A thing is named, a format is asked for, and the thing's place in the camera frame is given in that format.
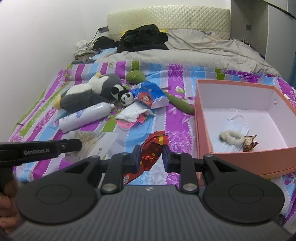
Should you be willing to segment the person's left hand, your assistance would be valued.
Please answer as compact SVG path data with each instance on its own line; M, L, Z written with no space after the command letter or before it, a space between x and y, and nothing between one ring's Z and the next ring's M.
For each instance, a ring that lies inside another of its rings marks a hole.
M1 229L7 234L12 233L22 224L22 218L16 206L15 196L18 182L15 178L8 181L1 193Z

